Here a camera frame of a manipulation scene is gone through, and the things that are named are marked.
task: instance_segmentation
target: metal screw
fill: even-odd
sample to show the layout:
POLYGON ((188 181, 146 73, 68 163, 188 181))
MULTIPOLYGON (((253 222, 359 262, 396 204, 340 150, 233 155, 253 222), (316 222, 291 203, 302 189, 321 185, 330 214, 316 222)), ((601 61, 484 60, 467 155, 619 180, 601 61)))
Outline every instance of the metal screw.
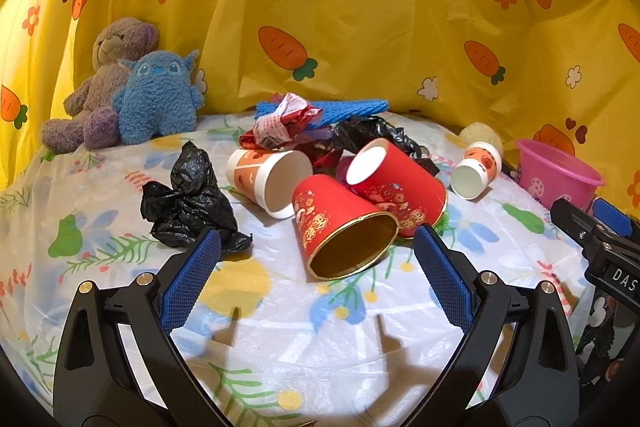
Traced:
POLYGON ((542 291, 544 293, 553 293, 554 291, 556 291, 556 287, 549 281, 543 281, 540 287, 542 288, 542 291))
POLYGON ((151 283, 153 279, 154 279, 154 275, 152 273, 144 272, 136 277, 136 282, 140 286, 146 286, 147 284, 151 283))
POLYGON ((91 288, 93 287, 94 285, 92 284, 91 281, 84 281, 78 286, 78 291, 80 293, 89 293, 91 291, 91 288))
POLYGON ((498 276, 494 272, 482 272, 480 279, 484 284, 495 284, 498 282, 498 276))

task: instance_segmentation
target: textured blue pad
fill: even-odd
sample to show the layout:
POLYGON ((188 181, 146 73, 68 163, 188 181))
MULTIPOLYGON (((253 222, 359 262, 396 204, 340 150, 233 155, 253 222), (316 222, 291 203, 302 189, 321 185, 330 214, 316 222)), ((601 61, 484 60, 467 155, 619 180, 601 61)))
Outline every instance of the textured blue pad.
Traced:
POLYGON ((630 237, 633 233, 631 220, 620 212, 609 201, 598 198, 593 202, 593 215, 607 225, 611 230, 623 237, 630 237))
MULTIPOLYGON (((322 109, 322 115, 321 120, 310 123, 306 126, 307 129, 318 129, 330 123, 348 120, 351 115, 370 116, 389 109, 389 103, 380 99, 352 100, 351 102, 311 102, 311 105, 322 109)), ((255 107, 255 118, 271 114, 277 107, 277 103, 258 102, 255 107)))
POLYGON ((474 321, 472 295, 425 227, 415 232, 414 253, 449 322, 468 333, 474 321))
POLYGON ((220 234, 210 230, 162 296, 160 323, 166 334, 181 328, 202 288, 220 260, 220 234))

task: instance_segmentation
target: plush toy's horn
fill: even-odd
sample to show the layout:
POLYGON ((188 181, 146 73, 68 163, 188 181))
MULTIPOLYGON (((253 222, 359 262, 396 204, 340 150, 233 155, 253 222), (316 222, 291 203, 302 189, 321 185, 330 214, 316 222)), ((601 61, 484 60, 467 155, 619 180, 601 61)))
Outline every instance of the plush toy's horn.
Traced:
POLYGON ((118 64, 123 70, 127 71, 127 73, 133 71, 133 68, 136 65, 135 61, 127 60, 126 58, 121 58, 120 60, 118 60, 118 64))
POLYGON ((193 68, 196 65, 196 59, 200 56, 199 50, 192 51, 189 55, 184 57, 184 65, 187 66, 189 71, 193 71, 193 68))

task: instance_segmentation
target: blue knitted towel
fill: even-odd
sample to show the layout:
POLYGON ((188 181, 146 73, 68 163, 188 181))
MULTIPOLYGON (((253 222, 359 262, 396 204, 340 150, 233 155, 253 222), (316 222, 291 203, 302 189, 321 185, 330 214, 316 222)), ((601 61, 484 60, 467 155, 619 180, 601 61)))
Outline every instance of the blue knitted towel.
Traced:
MULTIPOLYGON (((389 109, 386 100, 352 100, 349 102, 310 102, 314 107, 322 109, 322 120, 306 126, 307 129, 318 129, 330 123, 348 120, 351 115, 370 116, 389 109)), ((258 102, 255 107, 255 118, 271 114, 278 107, 277 103, 258 102)))

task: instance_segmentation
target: purple bear leg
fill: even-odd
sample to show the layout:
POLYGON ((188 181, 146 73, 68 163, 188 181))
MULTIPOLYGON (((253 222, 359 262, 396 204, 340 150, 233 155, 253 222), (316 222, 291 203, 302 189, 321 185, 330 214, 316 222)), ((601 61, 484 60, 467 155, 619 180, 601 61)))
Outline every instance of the purple bear leg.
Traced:
POLYGON ((49 120, 42 126, 40 137, 44 146, 56 154, 75 151, 82 145, 84 118, 74 120, 49 120))
POLYGON ((84 121, 84 144, 87 149, 113 147, 119 139, 118 114, 111 107, 96 109, 84 121))

